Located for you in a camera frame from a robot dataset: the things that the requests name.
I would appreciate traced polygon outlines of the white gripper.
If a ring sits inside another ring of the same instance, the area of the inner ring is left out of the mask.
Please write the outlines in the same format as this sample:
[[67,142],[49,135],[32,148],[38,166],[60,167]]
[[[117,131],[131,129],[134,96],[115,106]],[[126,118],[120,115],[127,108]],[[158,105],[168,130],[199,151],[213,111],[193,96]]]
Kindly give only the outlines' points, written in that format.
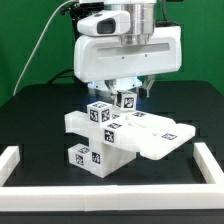
[[148,98],[155,74],[178,71],[182,64],[181,28],[158,27],[145,43],[125,44],[131,27],[127,11],[106,11],[81,19],[75,43],[74,73],[83,82],[104,81],[115,96],[116,80],[146,76],[141,97]]

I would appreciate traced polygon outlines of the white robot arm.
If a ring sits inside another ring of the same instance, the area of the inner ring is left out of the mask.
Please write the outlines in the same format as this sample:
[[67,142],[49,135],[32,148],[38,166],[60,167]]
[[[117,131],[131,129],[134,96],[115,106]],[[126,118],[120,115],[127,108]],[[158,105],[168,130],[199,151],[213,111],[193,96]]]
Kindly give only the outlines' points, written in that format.
[[102,8],[77,23],[74,74],[93,94],[149,88],[152,77],[179,70],[181,28],[155,25],[157,0],[90,0]]

